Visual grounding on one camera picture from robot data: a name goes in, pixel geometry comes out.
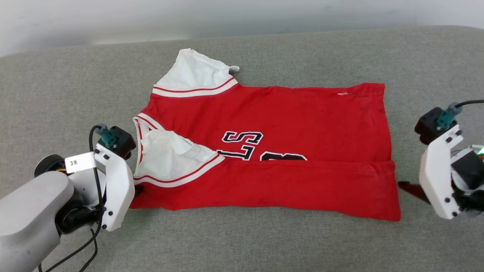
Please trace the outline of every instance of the white sleeve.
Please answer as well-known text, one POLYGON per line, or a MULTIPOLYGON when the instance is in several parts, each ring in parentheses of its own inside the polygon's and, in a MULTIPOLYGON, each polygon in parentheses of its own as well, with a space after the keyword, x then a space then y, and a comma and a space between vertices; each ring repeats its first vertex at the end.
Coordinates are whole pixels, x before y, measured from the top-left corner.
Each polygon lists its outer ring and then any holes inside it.
POLYGON ((182 49, 173 67, 156 83, 153 92, 213 90, 233 80, 231 73, 238 70, 238 66, 228 66, 190 48, 182 49))
POLYGON ((164 129, 143 135, 139 152, 143 156, 133 175, 135 184, 145 181, 168 188, 200 177, 224 159, 217 152, 164 129))

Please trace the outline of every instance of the printed number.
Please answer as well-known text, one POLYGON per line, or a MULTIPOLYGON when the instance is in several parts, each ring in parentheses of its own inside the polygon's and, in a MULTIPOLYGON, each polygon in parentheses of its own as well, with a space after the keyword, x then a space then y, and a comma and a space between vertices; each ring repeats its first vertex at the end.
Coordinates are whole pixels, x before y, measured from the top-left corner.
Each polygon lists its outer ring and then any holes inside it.
POLYGON ((225 132, 222 141, 225 143, 242 142, 246 138, 246 143, 257 145, 262 137, 264 137, 264 135, 257 131, 240 132, 238 135, 237 132, 227 131, 225 132))
MULTIPOLYGON (((222 138, 222 141, 225 143, 232 143, 232 142, 242 142, 245 139, 245 142, 248 144, 258 145, 260 140, 264 137, 261 132, 257 131, 248 131, 248 132, 234 132, 234 131, 227 131, 222 138)), ((242 158, 245 161, 250 160, 252 153, 256 149, 254 146, 249 145, 242 145, 241 148, 244 152, 228 152, 224 150, 217 150, 222 156, 225 157, 233 157, 233 158, 242 158)), ((261 161, 270 161, 270 160, 306 160, 306 157, 300 154, 293 154, 293 153, 274 153, 266 151, 260 156, 261 161)))
POLYGON ((307 161, 306 157, 300 154, 292 154, 292 153, 273 153, 273 152, 264 152, 260 156, 261 161, 271 161, 271 160, 304 160, 307 161))
POLYGON ((252 156, 254 149, 255 147, 253 146, 242 145, 242 150, 245 150, 245 153, 228 152, 223 150, 217 150, 217 153, 225 157, 242 158, 244 161, 248 161, 252 156))

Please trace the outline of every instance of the white stripe trim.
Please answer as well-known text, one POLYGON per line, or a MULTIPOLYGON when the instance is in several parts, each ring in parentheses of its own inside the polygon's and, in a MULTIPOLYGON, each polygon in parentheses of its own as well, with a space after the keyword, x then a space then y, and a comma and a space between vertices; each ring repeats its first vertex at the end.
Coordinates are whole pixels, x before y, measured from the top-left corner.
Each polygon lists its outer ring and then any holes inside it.
POLYGON ((177 92, 177 91, 163 91, 159 89, 153 88, 153 93, 158 94, 161 96, 166 96, 166 97, 194 97, 194 96, 203 96, 203 95, 214 95, 214 94, 219 94, 221 92, 224 92, 235 85, 237 85, 238 82, 237 80, 233 79, 229 81, 227 84, 223 85, 220 88, 214 89, 214 90, 199 90, 199 91, 187 91, 187 92, 177 92))
POLYGON ((138 138, 138 159, 136 160, 136 169, 135 169, 135 173, 136 173, 138 172, 139 161, 141 160, 141 135, 140 134, 143 134, 142 126, 145 126, 145 125, 140 124, 139 121, 135 118, 133 118, 133 121, 135 122, 136 136, 138 138))
POLYGON ((163 128, 163 126, 162 126, 162 125, 160 125, 160 123, 158 123, 158 122, 157 122, 157 121, 155 121, 153 118, 151 118, 150 116, 148 116, 148 115, 146 115, 146 114, 144 114, 144 113, 142 113, 142 112, 141 112, 140 114, 136 115, 136 116, 135 116, 133 119, 136 119, 136 120, 138 120, 139 122, 144 123, 145 125, 147 125, 147 126, 148 126, 148 127, 150 127, 151 129, 161 129, 161 130, 166 130, 166 129, 164 129, 164 128, 163 128), (146 123, 146 121, 144 121, 143 119, 138 118, 138 117, 141 117, 141 118, 146 119, 146 120, 147 120, 147 121, 149 121, 149 122, 150 122, 150 123, 151 123, 151 124, 152 124, 154 127, 153 127, 152 125, 150 125, 149 123, 146 123))
POLYGON ((183 179, 181 179, 179 181, 164 183, 164 182, 155 181, 153 179, 150 179, 149 177, 145 177, 145 178, 142 178, 140 180, 135 180, 135 184, 140 184, 141 182, 149 182, 149 183, 151 183, 153 185, 156 185, 158 187, 163 187, 163 188, 178 187, 178 186, 187 184, 187 183, 189 183, 189 182, 191 182, 191 181, 199 178, 200 176, 202 176, 203 174, 205 174, 208 170, 210 170, 211 168, 213 168, 217 164, 221 163, 223 160, 224 160, 224 157, 223 156, 217 155, 217 158, 216 159, 214 159, 210 163, 206 164, 204 167, 198 169, 192 175, 190 175, 190 176, 188 176, 186 178, 183 178, 183 179))

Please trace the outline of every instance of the basketball jersey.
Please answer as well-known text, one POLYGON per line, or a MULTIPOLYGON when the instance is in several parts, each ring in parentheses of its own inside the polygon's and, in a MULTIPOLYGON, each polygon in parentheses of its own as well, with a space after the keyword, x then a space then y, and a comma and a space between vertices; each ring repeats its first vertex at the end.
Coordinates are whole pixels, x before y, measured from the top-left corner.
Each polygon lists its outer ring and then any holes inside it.
POLYGON ((134 117, 131 208, 283 206, 400 220, 383 84, 245 87, 238 70, 180 50, 134 117))

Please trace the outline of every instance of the gray couch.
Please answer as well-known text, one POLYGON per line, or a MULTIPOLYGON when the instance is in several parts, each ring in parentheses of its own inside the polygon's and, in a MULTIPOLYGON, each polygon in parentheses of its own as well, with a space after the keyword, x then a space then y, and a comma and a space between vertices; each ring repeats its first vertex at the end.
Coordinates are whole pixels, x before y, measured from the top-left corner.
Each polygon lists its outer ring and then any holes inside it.
MULTIPOLYGON (((425 27, 200 39, 52 49, 0 59, 0 197, 44 156, 86 152, 92 125, 135 135, 132 117, 178 50, 238 65, 243 85, 386 84, 398 180, 417 182, 425 146, 413 127, 434 106, 484 97, 484 30, 425 27)), ((458 116, 464 144, 484 143, 484 107, 458 116)), ((134 169, 134 158, 129 165, 134 169)), ((400 193, 401 222, 284 208, 129 211, 103 231, 89 272, 484 271, 484 219, 447 221, 400 193)), ((64 236, 50 267, 90 233, 64 236)), ((92 246, 56 271, 78 271, 92 246)))

